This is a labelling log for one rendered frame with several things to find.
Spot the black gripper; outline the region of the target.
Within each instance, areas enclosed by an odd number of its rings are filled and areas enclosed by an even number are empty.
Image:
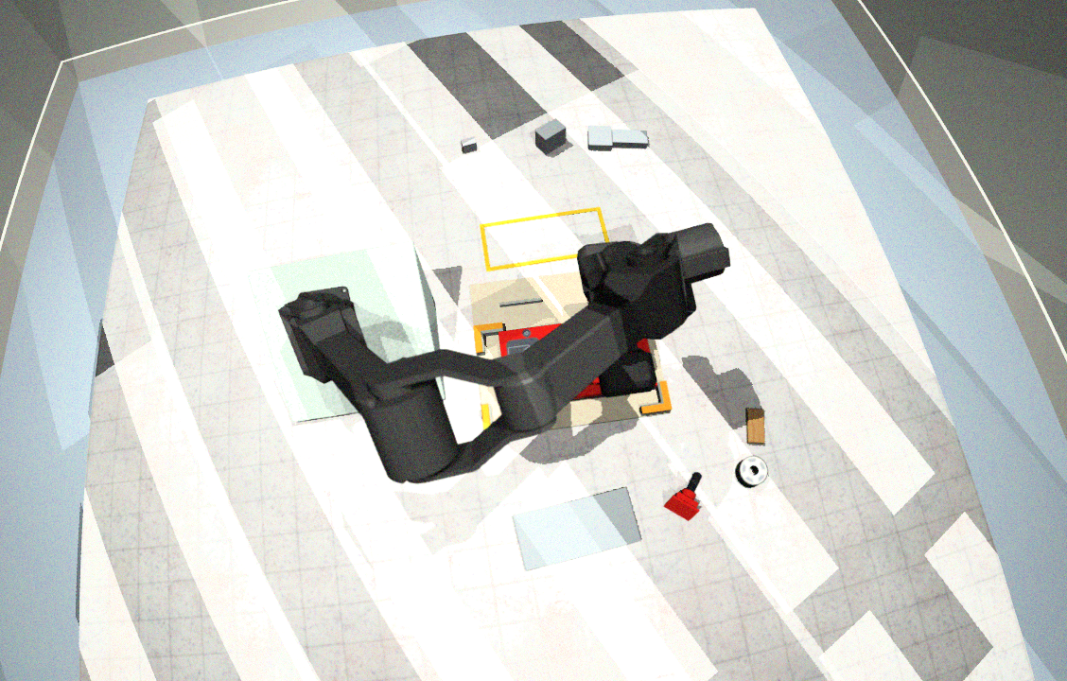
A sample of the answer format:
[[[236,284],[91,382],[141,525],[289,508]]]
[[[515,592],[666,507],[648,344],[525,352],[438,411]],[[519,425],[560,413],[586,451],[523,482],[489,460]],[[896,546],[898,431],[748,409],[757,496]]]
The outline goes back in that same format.
[[[577,254],[578,267],[580,267],[582,276],[582,288],[583,294],[589,301],[589,304],[598,299],[598,290],[590,290],[586,278],[583,274],[583,269],[580,266],[580,260],[583,257],[588,257],[591,254],[601,252],[606,246],[615,244],[616,241],[602,242],[602,244],[586,244],[583,246]],[[632,353],[630,353],[632,352]],[[649,352],[643,352],[642,349],[638,348],[638,345],[630,346],[627,353],[624,353],[614,362],[610,368],[607,368],[605,374],[599,376],[600,380],[600,391],[602,391],[603,396],[610,398],[614,396],[624,395],[625,393],[646,393],[654,389],[657,383],[657,375],[655,373],[654,363],[652,363],[652,355]]]

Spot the orange rectangular block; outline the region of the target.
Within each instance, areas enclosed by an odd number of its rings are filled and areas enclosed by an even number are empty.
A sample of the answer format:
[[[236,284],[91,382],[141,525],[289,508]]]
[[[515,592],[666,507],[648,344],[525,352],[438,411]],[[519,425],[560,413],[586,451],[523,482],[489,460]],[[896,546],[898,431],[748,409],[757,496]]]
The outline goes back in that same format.
[[[749,444],[764,444],[764,409],[746,410],[746,442]]]

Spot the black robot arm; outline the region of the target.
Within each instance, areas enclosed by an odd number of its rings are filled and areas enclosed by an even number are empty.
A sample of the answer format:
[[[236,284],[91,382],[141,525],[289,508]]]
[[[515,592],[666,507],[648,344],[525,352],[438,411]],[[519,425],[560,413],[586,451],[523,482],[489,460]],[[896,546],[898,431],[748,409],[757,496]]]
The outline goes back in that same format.
[[[478,471],[509,443],[551,429],[630,346],[662,340],[696,313],[691,283],[724,274],[731,253],[708,221],[643,244],[615,242],[580,266],[598,299],[525,352],[492,360],[439,349],[386,363],[368,349],[346,286],[303,290],[278,315],[303,375],[333,380],[363,415],[388,479],[429,484]],[[457,443],[437,376],[494,389],[500,416]]]

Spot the small black and white toy wheel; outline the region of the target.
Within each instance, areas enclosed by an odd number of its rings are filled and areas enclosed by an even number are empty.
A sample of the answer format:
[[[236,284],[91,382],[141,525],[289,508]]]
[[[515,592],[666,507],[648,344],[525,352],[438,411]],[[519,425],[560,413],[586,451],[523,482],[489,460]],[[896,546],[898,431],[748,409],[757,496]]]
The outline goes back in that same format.
[[[754,476],[749,473],[749,468],[755,471]],[[734,475],[737,476],[737,480],[748,488],[754,488],[758,484],[763,484],[767,478],[767,464],[757,454],[746,457],[745,460],[742,460],[734,468]]]

